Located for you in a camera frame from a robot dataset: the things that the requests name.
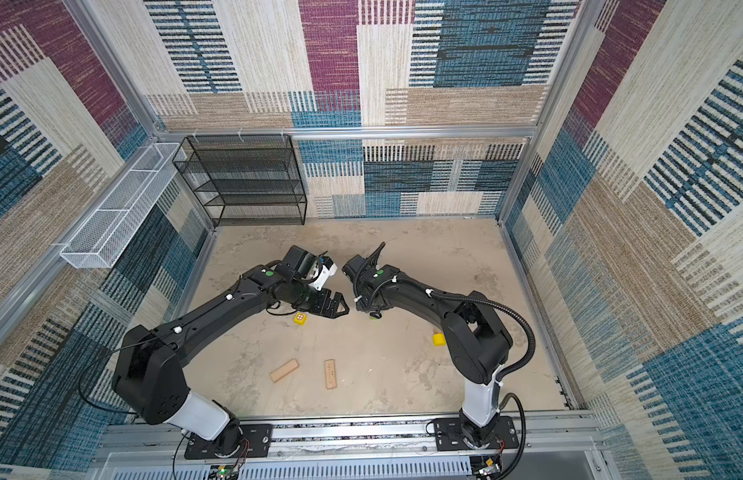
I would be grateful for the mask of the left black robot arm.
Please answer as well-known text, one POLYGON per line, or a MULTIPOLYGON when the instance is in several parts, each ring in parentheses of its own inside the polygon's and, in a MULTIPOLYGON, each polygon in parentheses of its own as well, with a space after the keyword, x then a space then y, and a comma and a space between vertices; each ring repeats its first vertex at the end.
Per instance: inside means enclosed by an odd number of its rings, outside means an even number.
POLYGON ((291 246, 285 258, 254 266, 195 310, 152 329, 131 328, 118 352, 112 390, 146 423, 186 430, 206 456, 241 454, 246 440, 239 420, 193 392, 183 369, 231 328, 276 304, 328 319, 347 314, 342 294, 325 288, 336 272, 328 256, 291 246))

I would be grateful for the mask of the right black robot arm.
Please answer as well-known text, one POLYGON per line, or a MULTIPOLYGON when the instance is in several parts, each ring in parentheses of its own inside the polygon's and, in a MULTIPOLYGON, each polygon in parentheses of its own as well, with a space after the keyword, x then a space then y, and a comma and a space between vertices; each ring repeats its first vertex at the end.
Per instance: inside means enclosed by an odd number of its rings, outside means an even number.
POLYGON ((359 255, 342 272, 352 284, 356 307, 379 314, 401 308, 433 324, 445 336, 451 362, 465 378, 465 399, 459 410, 461 430, 469 446, 485 447, 493 441, 497 423, 499 384, 513 340, 497 312, 473 291, 469 297, 448 294, 423 284, 390 266, 375 267, 359 255))

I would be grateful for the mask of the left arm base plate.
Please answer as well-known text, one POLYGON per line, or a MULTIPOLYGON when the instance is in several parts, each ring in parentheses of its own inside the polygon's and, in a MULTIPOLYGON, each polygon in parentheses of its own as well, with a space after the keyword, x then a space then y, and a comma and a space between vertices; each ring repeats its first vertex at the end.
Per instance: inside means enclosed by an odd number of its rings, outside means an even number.
POLYGON ((265 458, 269 454, 272 424, 235 424, 215 440, 191 434, 183 454, 185 460, 237 460, 265 458))

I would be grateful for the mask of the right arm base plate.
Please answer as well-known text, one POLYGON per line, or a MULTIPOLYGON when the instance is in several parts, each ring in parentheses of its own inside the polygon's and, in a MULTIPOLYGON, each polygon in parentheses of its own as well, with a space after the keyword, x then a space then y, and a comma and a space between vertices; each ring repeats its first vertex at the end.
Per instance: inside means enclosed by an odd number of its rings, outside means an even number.
POLYGON ((441 417, 429 421, 425 432, 435 438, 439 451, 499 450, 519 448, 519 428, 513 418, 495 415, 481 427, 465 416, 441 417))

